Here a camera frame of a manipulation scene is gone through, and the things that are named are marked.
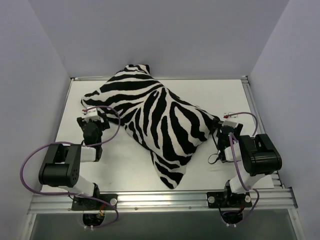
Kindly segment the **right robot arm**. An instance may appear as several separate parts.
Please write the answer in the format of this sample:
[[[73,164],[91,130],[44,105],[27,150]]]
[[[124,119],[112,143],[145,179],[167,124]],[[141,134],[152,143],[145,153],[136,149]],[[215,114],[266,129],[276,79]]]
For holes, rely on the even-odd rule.
[[[234,206],[262,178],[282,168],[282,158],[271,141],[263,133],[255,136],[241,135],[243,125],[233,121],[214,120],[212,133],[217,139],[217,159],[233,163],[236,176],[225,184],[223,203]]]

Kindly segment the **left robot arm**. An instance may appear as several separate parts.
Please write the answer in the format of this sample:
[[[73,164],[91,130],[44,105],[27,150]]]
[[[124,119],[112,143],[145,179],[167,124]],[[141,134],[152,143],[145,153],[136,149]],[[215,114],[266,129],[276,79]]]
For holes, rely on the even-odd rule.
[[[57,187],[75,195],[83,195],[83,204],[90,210],[100,206],[98,186],[80,175],[81,162],[93,163],[101,159],[103,131],[110,128],[106,114],[78,117],[83,132],[81,144],[50,144],[38,173],[40,184]]]

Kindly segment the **zebra pillowcase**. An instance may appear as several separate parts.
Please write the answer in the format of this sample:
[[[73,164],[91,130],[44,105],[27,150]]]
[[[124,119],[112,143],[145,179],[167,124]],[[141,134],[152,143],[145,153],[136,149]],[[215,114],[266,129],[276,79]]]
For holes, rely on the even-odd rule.
[[[103,106],[99,112],[150,152],[158,177],[170,189],[179,185],[198,146],[220,120],[154,79],[147,64],[126,65],[80,102],[85,108]]]

